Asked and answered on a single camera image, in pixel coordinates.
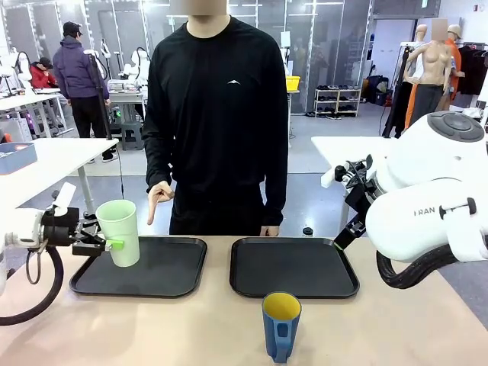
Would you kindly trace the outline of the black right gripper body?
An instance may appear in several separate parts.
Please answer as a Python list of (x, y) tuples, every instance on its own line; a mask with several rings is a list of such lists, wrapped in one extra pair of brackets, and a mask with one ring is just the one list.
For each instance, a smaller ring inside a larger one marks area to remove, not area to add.
[(349, 223), (364, 223), (366, 213), (376, 199), (377, 185), (373, 181), (350, 181), (345, 185), (345, 205), (356, 212)]

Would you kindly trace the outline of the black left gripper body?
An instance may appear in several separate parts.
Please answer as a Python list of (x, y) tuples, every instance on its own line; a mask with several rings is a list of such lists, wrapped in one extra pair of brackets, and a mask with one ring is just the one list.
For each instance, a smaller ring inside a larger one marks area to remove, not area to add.
[(41, 219), (43, 240), (47, 241), (48, 246), (70, 246), (75, 242), (78, 224), (77, 207), (68, 207), (62, 216), (55, 216), (52, 209), (47, 210)]

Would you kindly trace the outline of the person right hand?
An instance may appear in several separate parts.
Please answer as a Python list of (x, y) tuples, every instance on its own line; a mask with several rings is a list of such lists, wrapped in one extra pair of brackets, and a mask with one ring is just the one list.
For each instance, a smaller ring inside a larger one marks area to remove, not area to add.
[(149, 213), (147, 225), (153, 224), (157, 205), (160, 203), (168, 202), (172, 200), (175, 196), (175, 192), (169, 185), (167, 181), (161, 181), (160, 183), (154, 185), (148, 193), (148, 205)]

